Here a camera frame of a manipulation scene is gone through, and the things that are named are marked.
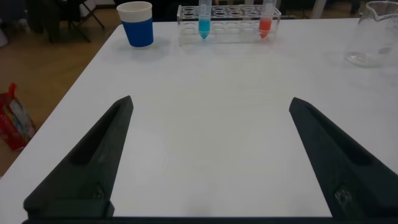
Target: black chair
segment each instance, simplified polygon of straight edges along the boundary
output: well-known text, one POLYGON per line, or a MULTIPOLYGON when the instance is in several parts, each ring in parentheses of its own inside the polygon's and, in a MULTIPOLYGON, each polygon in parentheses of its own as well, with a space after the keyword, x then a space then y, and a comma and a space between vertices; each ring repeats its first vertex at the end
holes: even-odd
POLYGON ((105 26, 101 23, 101 21, 94 15, 94 12, 90 10, 90 8, 85 4, 87 0, 66 0, 66 1, 57 1, 60 8, 60 20, 68 21, 68 28, 71 30, 72 28, 76 29, 77 32, 87 41, 91 42, 90 39, 79 29, 79 27, 91 16, 100 24, 102 29, 105 29, 105 26), (83 20, 80 17, 80 4, 82 4, 88 11, 88 15, 85 16, 83 20))

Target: blue liquid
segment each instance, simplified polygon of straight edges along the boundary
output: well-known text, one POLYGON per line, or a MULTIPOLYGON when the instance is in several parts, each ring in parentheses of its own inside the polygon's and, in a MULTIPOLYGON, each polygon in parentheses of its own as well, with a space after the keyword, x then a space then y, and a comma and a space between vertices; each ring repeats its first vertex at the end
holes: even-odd
POLYGON ((203 39, 210 33, 210 20, 209 19, 199 19, 199 34, 203 39))

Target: wooden floor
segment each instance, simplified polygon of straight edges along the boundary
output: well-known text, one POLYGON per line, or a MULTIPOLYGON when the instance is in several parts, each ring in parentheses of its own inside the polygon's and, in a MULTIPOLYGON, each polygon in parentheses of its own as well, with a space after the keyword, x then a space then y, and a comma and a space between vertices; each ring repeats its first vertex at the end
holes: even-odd
MULTIPOLYGON (((359 17, 358 14, 350 15, 350 8, 348 3, 337 3, 327 9, 322 18, 359 17)), ((16 83, 16 95, 38 128, 121 23, 115 9, 100 9, 95 14, 105 25, 105 30, 93 18, 81 26, 91 43, 85 42, 78 33, 69 32, 66 24, 62 24, 62 41, 54 44, 43 34, 15 28, 6 30, 10 43, 0 48, 0 93, 6 92, 11 82, 16 83)), ((303 16, 302 12, 292 14, 298 19, 303 16)), ((311 11, 305 11, 305 14, 309 16, 311 11)), ((18 155, 19 152, 12 152, 0 140, 0 176, 18 155)))

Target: red liquid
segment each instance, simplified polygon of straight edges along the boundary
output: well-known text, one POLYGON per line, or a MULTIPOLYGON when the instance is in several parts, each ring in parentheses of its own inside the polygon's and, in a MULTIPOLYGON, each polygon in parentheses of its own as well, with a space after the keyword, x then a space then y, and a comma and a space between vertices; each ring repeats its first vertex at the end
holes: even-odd
POLYGON ((268 32, 271 30, 271 24, 272 24, 272 19, 260 20, 259 32, 260 32, 260 37, 262 39, 264 39, 268 35, 268 32))

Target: white table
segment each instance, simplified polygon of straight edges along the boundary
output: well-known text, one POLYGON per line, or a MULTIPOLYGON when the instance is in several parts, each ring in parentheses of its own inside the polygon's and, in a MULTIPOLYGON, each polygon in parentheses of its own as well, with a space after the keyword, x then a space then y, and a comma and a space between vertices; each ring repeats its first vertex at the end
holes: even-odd
POLYGON ((0 180, 0 223, 27 218, 24 199, 126 95, 115 216, 329 217, 294 96, 398 172, 398 77, 343 61, 357 22, 281 21, 274 45, 202 47, 179 47, 176 23, 155 23, 147 50, 119 26, 0 180))

